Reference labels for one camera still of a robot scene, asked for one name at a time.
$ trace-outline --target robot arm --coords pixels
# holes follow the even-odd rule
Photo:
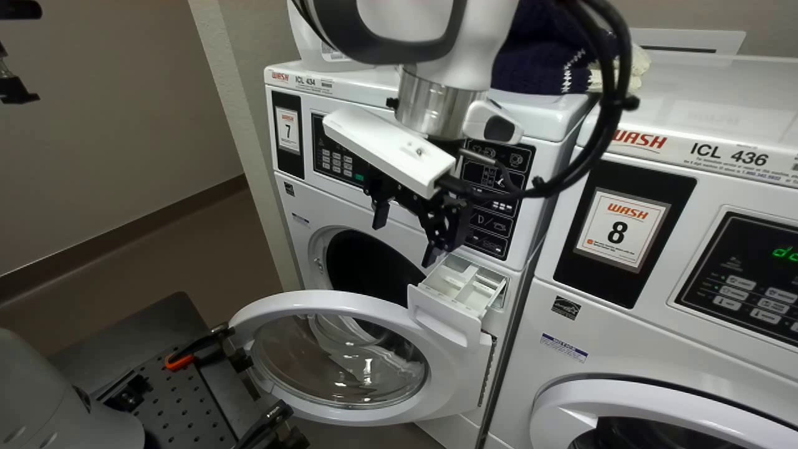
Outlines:
[[[374,165],[381,175],[368,181],[374,205],[374,230],[385,225],[390,200],[416,213],[431,250],[451,252],[465,242],[460,233],[474,200],[551,198],[578,181],[608,146],[623,109],[632,78],[632,37],[622,16],[607,0],[561,0],[590,48],[598,57],[604,95],[598,125],[587,149],[551,179],[533,189],[486,198],[469,191],[451,168],[460,143],[516,143],[520,127],[500,108],[476,100],[491,84],[491,70],[505,44],[520,0],[293,0],[311,29],[351,60],[401,65],[397,122],[360,109],[324,117],[331,139]]]

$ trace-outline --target number label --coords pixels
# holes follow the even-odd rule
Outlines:
[[[745,151],[745,149],[740,149],[740,151],[734,151],[732,159],[738,161],[738,165],[757,165],[757,168],[765,168],[769,165],[769,154],[765,151]]]
[[[597,189],[577,252],[639,271],[666,214],[666,201]]]
[[[300,154],[300,112],[288,108],[275,108],[278,114],[278,144],[285,151]]]
[[[627,221],[614,221],[614,233],[607,235],[607,240],[612,244],[622,244],[623,242],[623,235],[627,235],[629,225]]]

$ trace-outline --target front-loading washer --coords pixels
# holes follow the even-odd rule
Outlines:
[[[364,108],[392,117],[399,73],[388,68],[351,73],[315,73],[303,63],[272,65],[265,70],[268,109],[272,135],[275,181],[283,201],[303,285],[308,290],[336,290],[328,299],[268,299],[265,310],[249,306],[235,321],[260,321],[285,327],[279,306],[311,319],[294,319],[285,330],[283,347],[315,339],[283,355],[283,362],[260,363],[265,383],[288,400],[298,415],[328,423],[399,423],[416,422],[444,447],[474,447],[484,403],[491,391],[496,355],[505,344],[508,312],[522,297],[526,267],[538,250],[551,201],[484,201],[474,206],[469,240],[456,252],[439,256],[437,265],[421,267],[427,235],[420,219],[392,201],[390,219],[373,230],[373,198],[364,181],[373,168],[331,143],[323,120],[336,108]],[[577,125],[590,108],[582,95],[573,98],[522,98],[490,92],[525,127],[516,146],[491,143],[467,143],[469,151],[460,158],[460,176],[486,191],[505,191],[507,185],[496,168],[481,154],[505,165],[513,185],[532,185],[533,176],[551,176],[571,154]],[[360,339],[385,336],[388,347],[373,344],[394,371],[414,371],[388,395],[336,395],[319,390],[315,368],[283,368],[285,363],[304,366],[300,355],[328,355],[335,366],[349,366],[348,356],[329,355],[329,334]],[[364,368],[340,368],[340,376],[368,382]]]
[[[798,447],[796,60],[653,60],[558,198],[495,447]]]

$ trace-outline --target wall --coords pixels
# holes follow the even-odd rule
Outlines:
[[[745,29],[745,54],[798,57],[796,0],[612,0],[632,27]]]
[[[285,290],[303,287],[275,191],[263,70],[298,60],[285,0],[191,0]]]
[[[0,22],[43,95],[0,105],[0,275],[240,175],[186,0],[43,7]]]
[[[58,355],[174,291],[186,291],[207,325],[279,291],[244,188],[0,301],[0,327]]]

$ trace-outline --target circular door window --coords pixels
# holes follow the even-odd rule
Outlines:
[[[412,341],[348,314],[278,319],[254,334],[253,358],[279,386],[340,408],[407,402],[429,375],[429,362]]]
[[[424,271],[394,246],[361,235],[340,233],[328,246],[329,285],[407,306],[407,285],[420,285]]]
[[[578,436],[571,449],[743,449],[717,436],[629,416],[602,416],[598,426]]]

